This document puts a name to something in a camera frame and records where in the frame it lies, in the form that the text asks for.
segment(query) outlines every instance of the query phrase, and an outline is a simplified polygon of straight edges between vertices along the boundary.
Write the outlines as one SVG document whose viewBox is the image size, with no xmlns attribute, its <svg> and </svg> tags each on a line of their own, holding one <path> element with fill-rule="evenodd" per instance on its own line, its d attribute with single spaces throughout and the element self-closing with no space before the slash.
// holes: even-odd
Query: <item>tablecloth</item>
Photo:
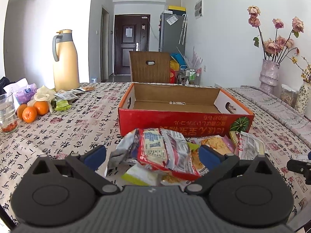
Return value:
<svg viewBox="0 0 311 233">
<path fill-rule="evenodd" d="M 71 152 L 84 154 L 99 144 L 107 148 L 107 157 L 121 140 L 118 105 L 130 83 L 97 83 L 72 104 L 68 111 L 57 111 L 27 124 L 19 121 L 19 129 L 10 135 L 0 134 L 0 204 L 17 222 L 10 206 L 12 192 L 38 155 L 46 153 L 52 159 L 64 158 Z M 289 129 L 261 108 L 238 93 L 227 89 L 255 113 L 251 133 L 265 142 L 270 161 L 293 193 L 295 204 L 290 218 L 297 215 L 311 200 L 310 188 L 300 174 L 291 173 L 286 162 L 292 154 L 307 154 L 309 148 Z M 104 175 L 105 163 L 97 170 Z M 110 170 L 107 179 L 118 186 L 128 169 L 120 166 Z"/>
</svg>

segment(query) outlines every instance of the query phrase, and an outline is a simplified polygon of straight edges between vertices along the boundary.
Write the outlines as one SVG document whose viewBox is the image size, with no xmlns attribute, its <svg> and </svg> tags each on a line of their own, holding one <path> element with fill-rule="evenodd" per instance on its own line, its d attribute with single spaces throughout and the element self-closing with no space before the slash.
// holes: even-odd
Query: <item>open cardboard box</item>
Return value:
<svg viewBox="0 0 311 233">
<path fill-rule="evenodd" d="M 185 137 L 248 132 L 254 113 L 223 89 L 133 83 L 119 104 L 121 135 L 165 128 Z"/>
</svg>

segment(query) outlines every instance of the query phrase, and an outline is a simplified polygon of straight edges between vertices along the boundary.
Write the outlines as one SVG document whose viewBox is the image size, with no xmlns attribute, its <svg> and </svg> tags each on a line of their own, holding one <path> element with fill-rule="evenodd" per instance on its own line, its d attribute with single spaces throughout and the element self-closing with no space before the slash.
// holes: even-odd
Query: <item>refrigerator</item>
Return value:
<svg viewBox="0 0 311 233">
<path fill-rule="evenodd" d="M 161 14 L 159 52 L 178 53 L 178 50 L 176 48 L 178 47 L 181 54 L 184 55 L 185 45 L 183 45 L 183 36 L 179 44 L 179 38 L 183 27 L 184 17 L 177 16 L 178 20 L 170 25 L 167 20 L 172 16 L 172 14 Z"/>
</svg>

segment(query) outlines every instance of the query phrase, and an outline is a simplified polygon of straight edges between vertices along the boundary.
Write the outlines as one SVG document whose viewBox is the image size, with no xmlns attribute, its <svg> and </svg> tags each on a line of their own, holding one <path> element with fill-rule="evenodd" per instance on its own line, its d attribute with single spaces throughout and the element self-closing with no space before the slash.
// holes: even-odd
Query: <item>floral vase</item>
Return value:
<svg viewBox="0 0 311 233">
<path fill-rule="evenodd" d="M 311 87 L 310 83 L 304 81 L 304 84 L 300 87 L 295 109 L 300 113 L 304 114 L 309 100 L 309 89 Z"/>
<path fill-rule="evenodd" d="M 261 81 L 260 88 L 264 91 L 273 94 L 274 87 L 279 81 L 279 65 L 272 60 L 262 60 L 262 70 L 259 80 Z"/>
</svg>

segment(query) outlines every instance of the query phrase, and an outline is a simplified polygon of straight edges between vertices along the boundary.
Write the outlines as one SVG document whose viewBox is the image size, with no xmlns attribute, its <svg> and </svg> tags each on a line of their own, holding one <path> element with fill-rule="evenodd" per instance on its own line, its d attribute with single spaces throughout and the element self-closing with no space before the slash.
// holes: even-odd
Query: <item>paper notice on door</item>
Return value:
<svg viewBox="0 0 311 233">
<path fill-rule="evenodd" d="M 176 23 L 178 21 L 178 18 L 175 17 L 175 15 L 173 15 L 172 17 L 170 17 L 166 21 L 169 23 L 169 25 L 172 25 L 172 24 L 174 24 L 174 23 Z"/>
<path fill-rule="evenodd" d="M 127 29 L 125 30 L 125 36 L 126 36 L 126 37 L 132 37 L 132 36 L 133 36 L 133 29 L 127 28 Z"/>
</svg>

